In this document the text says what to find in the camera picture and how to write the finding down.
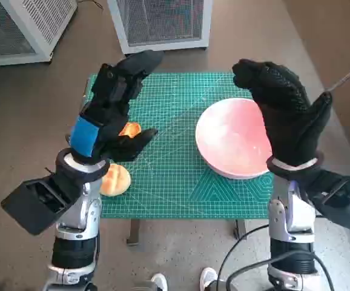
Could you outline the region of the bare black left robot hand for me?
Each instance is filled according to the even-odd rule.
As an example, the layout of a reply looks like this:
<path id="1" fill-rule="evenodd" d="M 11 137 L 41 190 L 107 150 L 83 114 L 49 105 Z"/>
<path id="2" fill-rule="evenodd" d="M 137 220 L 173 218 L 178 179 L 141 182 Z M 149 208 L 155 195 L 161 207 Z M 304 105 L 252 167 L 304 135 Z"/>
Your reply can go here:
<path id="1" fill-rule="evenodd" d="M 102 64 L 91 88 L 93 97 L 83 106 L 70 135 L 72 155 L 80 163 L 134 161 L 153 139 L 156 129 L 143 130 L 134 138 L 121 131 L 129 120 L 129 102 L 138 97 L 143 80 L 163 56 L 163 51 L 146 50 L 116 65 Z"/>

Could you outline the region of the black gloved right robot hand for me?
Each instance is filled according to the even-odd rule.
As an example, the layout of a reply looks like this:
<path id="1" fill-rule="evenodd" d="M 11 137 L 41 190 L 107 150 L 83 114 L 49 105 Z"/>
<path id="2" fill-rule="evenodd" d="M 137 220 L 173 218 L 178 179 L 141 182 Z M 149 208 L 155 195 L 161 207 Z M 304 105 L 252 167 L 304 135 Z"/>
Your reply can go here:
<path id="1" fill-rule="evenodd" d="M 332 95 L 310 102 L 299 77 L 284 65 L 240 59 L 233 82 L 251 92 L 262 113 L 275 159 L 300 166 L 318 158 L 319 137 L 329 121 Z"/>

